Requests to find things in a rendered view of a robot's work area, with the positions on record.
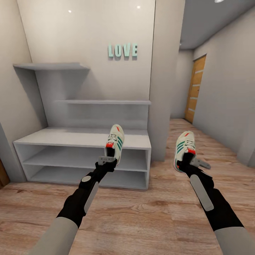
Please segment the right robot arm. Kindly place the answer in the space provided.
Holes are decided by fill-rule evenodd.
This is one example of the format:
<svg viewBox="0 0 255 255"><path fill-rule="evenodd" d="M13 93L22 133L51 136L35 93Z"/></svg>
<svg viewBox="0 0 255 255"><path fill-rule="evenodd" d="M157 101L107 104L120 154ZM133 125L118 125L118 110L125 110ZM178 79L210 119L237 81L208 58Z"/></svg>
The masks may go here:
<svg viewBox="0 0 255 255"><path fill-rule="evenodd" d="M223 255L255 255L254 240L221 192L214 188L212 176L198 168L200 165L211 169L211 165L198 158L192 159L192 162L178 160L177 165L189 176Z"/></svg>

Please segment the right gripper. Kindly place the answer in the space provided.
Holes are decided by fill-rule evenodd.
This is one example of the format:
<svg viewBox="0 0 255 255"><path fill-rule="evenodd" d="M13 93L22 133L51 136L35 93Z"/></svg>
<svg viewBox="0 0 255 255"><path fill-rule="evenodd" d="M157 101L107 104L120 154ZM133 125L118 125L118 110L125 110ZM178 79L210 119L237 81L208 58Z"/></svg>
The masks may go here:
<svg viewBox="0 0 255 255"><path fill-rule="evenodd" d="M197 167L190 165L189 163L186 163L185 161L177 161L177 165L179 166L179 169L183 172L185 172L188 175L188 172L191 169L198 169Z"/></svg>

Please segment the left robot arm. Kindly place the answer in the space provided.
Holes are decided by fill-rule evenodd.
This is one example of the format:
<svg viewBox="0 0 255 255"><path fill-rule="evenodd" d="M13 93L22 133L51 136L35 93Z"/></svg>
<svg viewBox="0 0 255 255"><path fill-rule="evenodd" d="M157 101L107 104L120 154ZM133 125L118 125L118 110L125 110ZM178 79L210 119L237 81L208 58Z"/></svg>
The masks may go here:
<svg viewBox="0 0 255 255"><path fill-rule="evenodd" d="M81 179L79 188L70 195L63 209L45 234L27 255L68 255L73 241L107 172L117 165L114 157L99 157L96 169Z"/></svg>

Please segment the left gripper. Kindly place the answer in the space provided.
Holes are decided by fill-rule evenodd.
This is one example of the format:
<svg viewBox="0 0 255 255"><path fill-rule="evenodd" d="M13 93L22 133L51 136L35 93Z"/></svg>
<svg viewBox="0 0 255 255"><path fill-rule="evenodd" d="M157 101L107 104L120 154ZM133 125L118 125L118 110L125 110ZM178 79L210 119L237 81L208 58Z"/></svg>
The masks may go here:
<svg viewBox="0 0 255 255"><path fill-rule="evenodd" d="M104 176L107 172L113 172L116 165L117 159L113 162L106 162L104 165L98 165L98 162L95 163L96 169L100 170Z"/></svg>

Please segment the gym shoe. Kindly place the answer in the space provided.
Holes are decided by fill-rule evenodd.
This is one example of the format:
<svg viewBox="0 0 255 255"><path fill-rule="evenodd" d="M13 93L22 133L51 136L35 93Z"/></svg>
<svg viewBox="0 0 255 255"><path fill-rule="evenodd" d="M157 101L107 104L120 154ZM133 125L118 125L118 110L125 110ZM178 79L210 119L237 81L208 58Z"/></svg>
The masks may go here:
<svg viewBox="0 0 255 255"><path fill-rule="evenodd" d="M194 133L191 131L183 132L176 142L176 152L174 158L174 167L178 172L183 172L179 169L177 161L185 161L186 163L193 163L192 159L196 158L197 153L195 149Z"/></svg>
<svg viewBox="0 0 255 255"><path fill-rule="evenodd" d="M121 160L121 151L124 144L124 131L120 125L116 124L112 126L109 138L104 147L105 157L114 157L117 159L117 165ZM116 165L116 166L117 166Z"/></svg>

